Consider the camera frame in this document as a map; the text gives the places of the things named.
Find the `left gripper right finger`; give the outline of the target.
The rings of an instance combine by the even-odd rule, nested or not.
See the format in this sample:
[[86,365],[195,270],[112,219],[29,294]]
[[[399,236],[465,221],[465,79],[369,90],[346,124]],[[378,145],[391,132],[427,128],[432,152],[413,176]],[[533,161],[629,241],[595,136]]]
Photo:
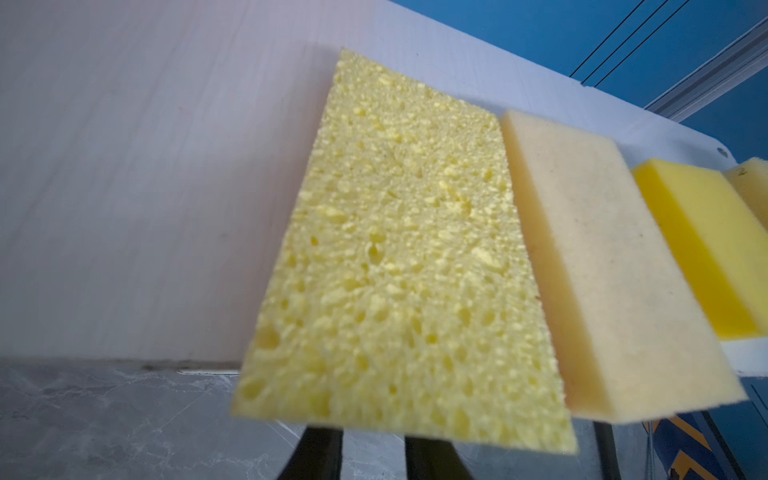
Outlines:
[[472,480],[452,443],[426,438],[405,438],[408,480]]

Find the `golden yellow sponge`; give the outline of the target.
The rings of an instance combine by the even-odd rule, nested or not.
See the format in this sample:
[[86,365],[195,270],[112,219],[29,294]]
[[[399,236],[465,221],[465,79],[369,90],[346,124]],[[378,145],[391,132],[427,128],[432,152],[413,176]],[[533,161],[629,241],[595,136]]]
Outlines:
[[768,228],[768,164],[758,157],[725,171],[725,178],[765,229]]

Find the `bright yellow foam sponge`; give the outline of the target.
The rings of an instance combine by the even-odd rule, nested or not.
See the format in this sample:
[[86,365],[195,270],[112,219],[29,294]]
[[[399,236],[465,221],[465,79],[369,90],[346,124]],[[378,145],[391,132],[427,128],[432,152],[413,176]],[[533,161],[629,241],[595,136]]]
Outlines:
[[718,337],[767,335],[767,231],[718,171],[650,159],[632,175]]

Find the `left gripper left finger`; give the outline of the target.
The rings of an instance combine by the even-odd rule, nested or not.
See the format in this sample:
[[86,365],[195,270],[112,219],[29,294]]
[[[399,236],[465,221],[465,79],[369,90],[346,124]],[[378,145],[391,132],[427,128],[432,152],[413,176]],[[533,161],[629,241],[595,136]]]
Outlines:
[[278,480],[339,480],[343,464],[339,429],[308,426]]

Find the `pale yellow orange-backed sponge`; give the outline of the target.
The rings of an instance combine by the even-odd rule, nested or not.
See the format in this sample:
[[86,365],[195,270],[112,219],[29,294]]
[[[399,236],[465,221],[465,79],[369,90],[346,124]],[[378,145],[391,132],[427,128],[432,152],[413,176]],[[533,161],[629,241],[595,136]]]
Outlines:
[[744,401],[616,143],[517,110],[501,128],[573,416],[625,424]]

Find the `light yellow cellulose sponge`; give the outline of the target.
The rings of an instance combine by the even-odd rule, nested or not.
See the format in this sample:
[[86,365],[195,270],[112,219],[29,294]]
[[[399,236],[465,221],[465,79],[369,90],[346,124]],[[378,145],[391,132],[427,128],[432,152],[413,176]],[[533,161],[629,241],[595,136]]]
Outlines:
[[341,52],[232,410],[577,451],[494,114]]

